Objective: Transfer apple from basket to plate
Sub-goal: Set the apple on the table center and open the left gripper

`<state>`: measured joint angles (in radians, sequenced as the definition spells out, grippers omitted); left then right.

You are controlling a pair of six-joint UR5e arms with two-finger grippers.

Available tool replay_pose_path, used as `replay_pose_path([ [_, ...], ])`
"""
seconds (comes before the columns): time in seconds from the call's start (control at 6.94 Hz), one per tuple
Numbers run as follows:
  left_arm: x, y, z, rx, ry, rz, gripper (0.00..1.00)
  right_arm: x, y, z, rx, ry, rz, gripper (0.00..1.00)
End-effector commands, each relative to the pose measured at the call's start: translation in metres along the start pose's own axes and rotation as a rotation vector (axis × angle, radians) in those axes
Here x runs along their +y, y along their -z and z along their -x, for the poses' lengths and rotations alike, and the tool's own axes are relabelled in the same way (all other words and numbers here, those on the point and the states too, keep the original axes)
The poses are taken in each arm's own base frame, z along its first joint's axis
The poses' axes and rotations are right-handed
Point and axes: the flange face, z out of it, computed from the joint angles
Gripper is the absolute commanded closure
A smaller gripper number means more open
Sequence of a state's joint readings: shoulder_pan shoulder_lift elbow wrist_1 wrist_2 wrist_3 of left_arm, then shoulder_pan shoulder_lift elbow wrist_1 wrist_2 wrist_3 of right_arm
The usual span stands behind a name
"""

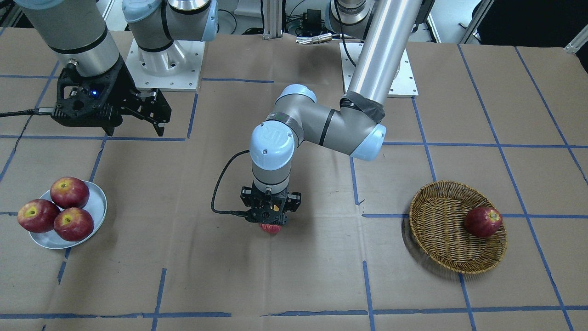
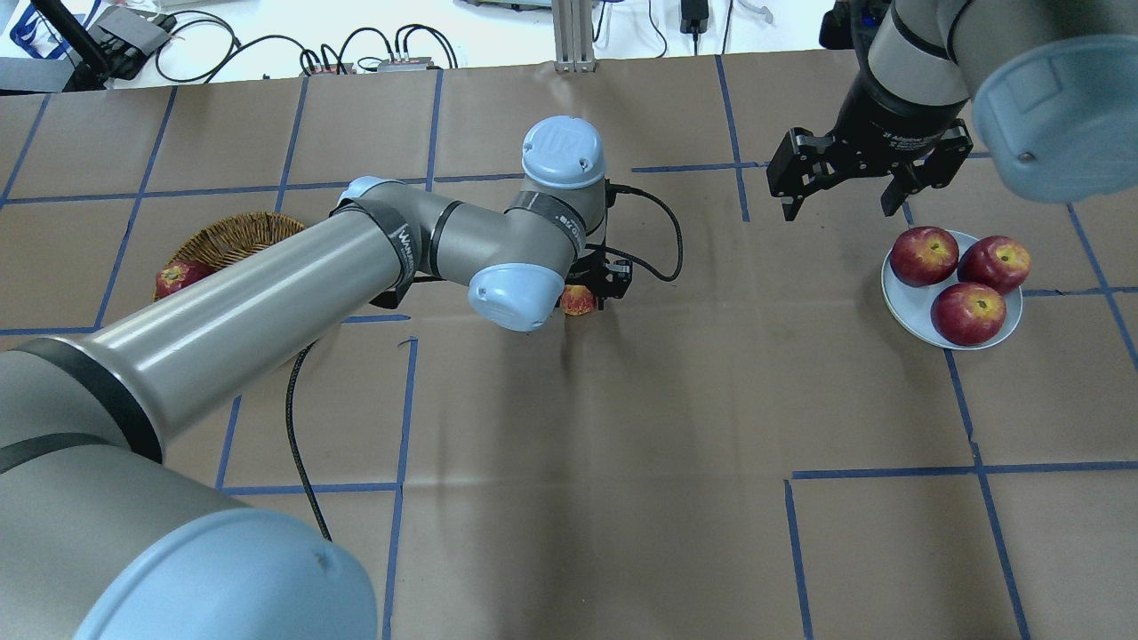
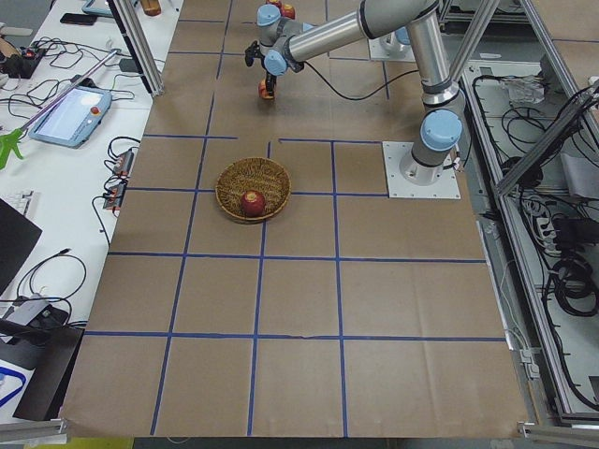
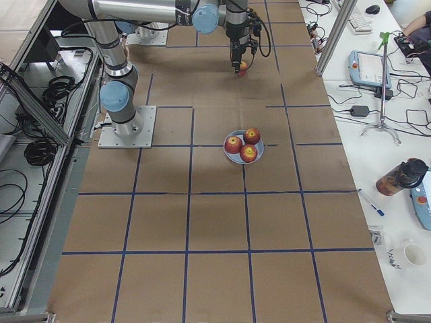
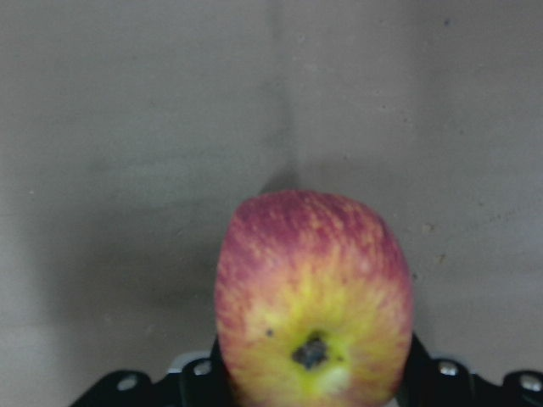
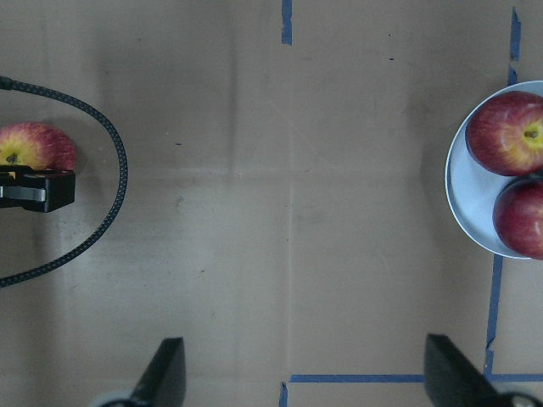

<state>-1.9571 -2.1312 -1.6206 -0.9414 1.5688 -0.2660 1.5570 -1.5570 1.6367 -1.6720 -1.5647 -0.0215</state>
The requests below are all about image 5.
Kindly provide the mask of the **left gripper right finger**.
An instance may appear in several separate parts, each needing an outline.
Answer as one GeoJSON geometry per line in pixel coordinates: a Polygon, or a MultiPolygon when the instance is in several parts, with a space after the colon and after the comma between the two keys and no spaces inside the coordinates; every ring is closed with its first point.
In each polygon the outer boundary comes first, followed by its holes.
{"type": "Polygon", "coordinates": [[[511,371],[493,383],[458,360],[433,357],[413,335],[396,403],[401,407],[541,406],[542,373],[511,371]]]}

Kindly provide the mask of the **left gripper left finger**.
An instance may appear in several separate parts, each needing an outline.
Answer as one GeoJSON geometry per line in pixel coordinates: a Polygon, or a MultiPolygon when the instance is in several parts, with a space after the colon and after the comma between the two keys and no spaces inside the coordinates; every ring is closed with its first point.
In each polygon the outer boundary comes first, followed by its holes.
{"type": "Polygon", "coordinates": [[[153,381],[142,371],[112,371],[82,393],[73,406],[230,406],[232,391],[214,341],[209,352],[182,354],[165,376],[153,381]]]}

